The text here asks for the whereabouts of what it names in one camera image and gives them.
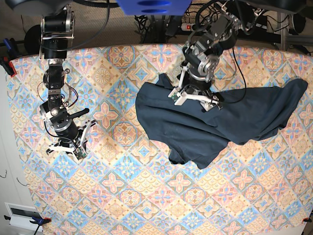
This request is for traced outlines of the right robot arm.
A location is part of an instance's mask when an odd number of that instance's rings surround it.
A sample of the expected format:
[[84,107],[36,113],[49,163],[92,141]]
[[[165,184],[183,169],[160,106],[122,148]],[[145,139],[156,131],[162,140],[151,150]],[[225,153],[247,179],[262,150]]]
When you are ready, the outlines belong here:
[[48,61],[43,83],[48,89],[48,98],[41,106],[45,125],[70,147],[75,147],[79,131],[67,112],[67,101],[62,100],[61,89],[66,84],[63,62],[73,40],[74,13],[68,0],[7,0],[15,12],[42,16],[39,56]]

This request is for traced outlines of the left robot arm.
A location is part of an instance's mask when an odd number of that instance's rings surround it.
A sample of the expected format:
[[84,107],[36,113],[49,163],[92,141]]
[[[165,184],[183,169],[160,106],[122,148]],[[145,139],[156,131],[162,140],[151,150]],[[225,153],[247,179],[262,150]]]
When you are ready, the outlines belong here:
[[217,0],[205,3],[196,13],[193,33],[202,36],[183,47],[185,57],[179,78],[181,94],[213,98],[210,90],[222,53],[235,46],[237,34],[253,34],[257,20],[267,11],[312,18],[311,0]]

